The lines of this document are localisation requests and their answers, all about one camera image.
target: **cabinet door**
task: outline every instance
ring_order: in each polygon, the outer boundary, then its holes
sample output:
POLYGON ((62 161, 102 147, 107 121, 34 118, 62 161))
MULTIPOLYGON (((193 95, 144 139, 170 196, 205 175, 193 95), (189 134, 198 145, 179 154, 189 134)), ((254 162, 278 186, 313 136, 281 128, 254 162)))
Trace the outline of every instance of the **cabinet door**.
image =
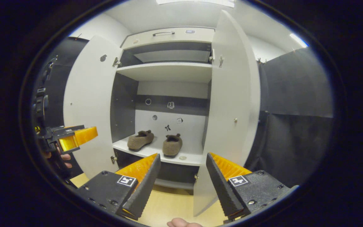
POLYGON ((117 66, 123 50, 102 37, 94 36, 83 48, 69 73, 64 93, 64 125, 96 126, 98 136, 80 146, 74 157, 88 178, 100 171, 115 172, 110 130, 110 103, 117 66))
POLYGON ((194 185, 195 216, 217 200, 205 165, 207 153, 243 166, 260 110, 260 79, 253 50, 242 28, 226 11, 220 13, 212 48, 211 101, 202 164, 194 185))

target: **white cabinet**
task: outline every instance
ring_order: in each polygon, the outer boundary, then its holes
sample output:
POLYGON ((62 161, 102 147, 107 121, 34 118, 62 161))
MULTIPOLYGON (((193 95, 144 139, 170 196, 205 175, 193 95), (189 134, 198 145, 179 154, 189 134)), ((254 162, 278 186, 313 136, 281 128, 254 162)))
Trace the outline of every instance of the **white cabinet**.
MULTIPOLYGON (((110 162, 113 148, 118 152, 139 157, 146 157, 153 153, 162 154, 161 145, 166 133, 175 135, 182 132, 183 146, 179 155, 175 158, 165 158, 161 155, 161 161, 177 166, 199 168, 198 180, 195 184, 185 184, 159 179, 157 184, 193 188, 193 213, 198 215, 216 200, 216 193, 205 166, 206 154, 213 152, 243 165, 254 141, 260 108, 260 83, 257 63, 248 38, 237 22, 226 11, 222 11, 215 32, 212 29, 193 27, 143 32, 128 36, 122 49, 114 47, 102 38, 94 37, 85 46, 72 68, 64 97, 65 124, 97 126, 99 133, 98 139, 86 144, 91 146, 90 148, 81 148, 74 153, 75 158, 82 170, 91 178, 99 171, 114 171, 110 162), (186 32, 187 30, 195 30, 195 32, 189 33, 186 32), (121 61, 129 57, 125 54, 121 55, 122 49, 125 53, 126 50, 133 48, 171 42, 198 42, 212 45, 211 49, 214 50, 212 65, 196 62, 156 62, 124 66, 119 69, 117 66, 112 66, 115 57, 121 61), (107 57, 101 62, 99 59, 103 55, 107 57), (135 133, 139 130, 151 129, 156 136, 154 142, 139 152, 128 150, 129 135, 112 143, 108 115, 111 105, 110 89, 113 88, 116 72, 121 74, 121 77, 128 77, 127 79, 148 81, 149 83, 144 83, 145 96, 150 83, 156 81, 161 84, 195 83, 197 88, 207 88, 207 83, 211 80, 206 135, 203 135, 206 116, 201 114, 200 110, 196 115, 188 110, 185 113, 172 113, 164 106, 163 110, 155 112, 138 109, 135 105, 135 122, 133 120, 128 122, 135 124, 135 133), (169 125, 165 125, 166 122, 173 122, 172 131, 167 132, 170 128, 169 125), (203 137, 205 137, 204 147, 201 143, 203 137)), ((183 110, 193 98, 186 95, 173 97, 173 99, 187 100, 181 108, 183 110)))

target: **brown slipper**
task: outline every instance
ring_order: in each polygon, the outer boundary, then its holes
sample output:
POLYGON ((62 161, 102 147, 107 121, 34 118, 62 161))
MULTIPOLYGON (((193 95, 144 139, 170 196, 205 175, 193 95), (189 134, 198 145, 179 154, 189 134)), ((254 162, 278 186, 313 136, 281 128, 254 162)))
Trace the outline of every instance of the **brown slipper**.
POLYGON ((183 141, 180 138, 180 134, 167 135, 166 140, 163 142, 163 155, 168 158, 174 158, 182 148, 183 141))
POLYGON ((139 131, 138 135, 128 138, 127 146, 130 151, 139 151, 145 145, 152 143, 154 134, 151 130, 139 131))

